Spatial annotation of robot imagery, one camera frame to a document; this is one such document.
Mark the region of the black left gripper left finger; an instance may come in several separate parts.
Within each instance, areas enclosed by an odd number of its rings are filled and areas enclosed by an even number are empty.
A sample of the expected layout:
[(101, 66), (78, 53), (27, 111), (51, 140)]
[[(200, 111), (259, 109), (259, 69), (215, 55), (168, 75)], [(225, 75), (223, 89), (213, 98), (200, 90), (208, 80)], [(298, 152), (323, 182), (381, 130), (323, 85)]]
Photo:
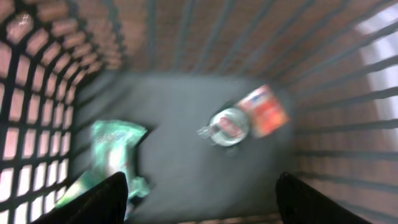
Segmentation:
[(33, 224), (123, 224), (127, 195), (126, 176), (117, 172)]

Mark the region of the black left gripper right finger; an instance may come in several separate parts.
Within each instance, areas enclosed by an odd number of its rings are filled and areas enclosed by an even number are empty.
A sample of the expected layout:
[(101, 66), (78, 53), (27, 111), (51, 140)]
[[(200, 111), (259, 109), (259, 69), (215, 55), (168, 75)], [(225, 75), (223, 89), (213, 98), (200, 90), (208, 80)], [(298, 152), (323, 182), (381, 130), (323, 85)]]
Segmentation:
[(288, 172), (277, 179), (275, 192), (284, 224), (370, 224)]

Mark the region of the green wet wipes pack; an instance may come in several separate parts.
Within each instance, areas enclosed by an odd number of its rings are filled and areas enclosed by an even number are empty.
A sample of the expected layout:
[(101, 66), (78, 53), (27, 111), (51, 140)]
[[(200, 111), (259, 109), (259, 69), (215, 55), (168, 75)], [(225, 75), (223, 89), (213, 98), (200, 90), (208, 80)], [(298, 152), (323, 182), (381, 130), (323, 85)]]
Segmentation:
[(145, 136), (146, 128), (118, 120), (99, 120), (91, 126), (91, 166), (66, 190), (55, 208), (83, 195), (100, 182), (117, 172), (122, 172), (127, 181), (126, 221), (137, 198), (149, 194), (149, 185), (136, 170), (136, 146)]

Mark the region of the orange small carton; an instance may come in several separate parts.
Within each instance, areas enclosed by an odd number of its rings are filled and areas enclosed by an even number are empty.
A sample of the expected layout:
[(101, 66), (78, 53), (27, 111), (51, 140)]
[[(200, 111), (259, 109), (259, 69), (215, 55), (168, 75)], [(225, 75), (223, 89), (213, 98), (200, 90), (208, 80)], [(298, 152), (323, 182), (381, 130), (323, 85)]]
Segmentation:
[(282, 127), (290, 119), (268, 85), (260, 86), (236, 104), (248, 116), (255, 138), (263, 138)]

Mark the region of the black round-label packet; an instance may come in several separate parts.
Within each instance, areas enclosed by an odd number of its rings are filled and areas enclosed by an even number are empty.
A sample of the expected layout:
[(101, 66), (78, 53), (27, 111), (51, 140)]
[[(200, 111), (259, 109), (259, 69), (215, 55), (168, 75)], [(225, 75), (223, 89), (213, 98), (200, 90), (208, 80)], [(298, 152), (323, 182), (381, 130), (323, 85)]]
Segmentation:
[(208, 124), (197, 131), (203, 139), (209, 139), (222, 147), (231, 147), (243, 141), (250, 132), (250, 121), (244, 111), (227, 107), (212, 116)]

